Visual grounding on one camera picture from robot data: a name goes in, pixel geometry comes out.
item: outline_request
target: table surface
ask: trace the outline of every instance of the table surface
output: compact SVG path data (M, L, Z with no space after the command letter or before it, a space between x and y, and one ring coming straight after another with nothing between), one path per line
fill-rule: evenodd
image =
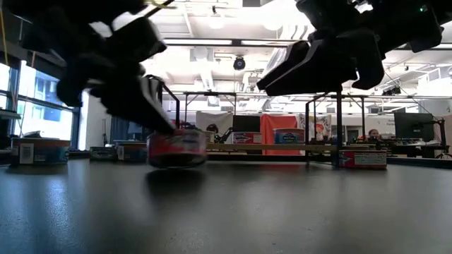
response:
M0 253L452 253L452 171L0 169Z

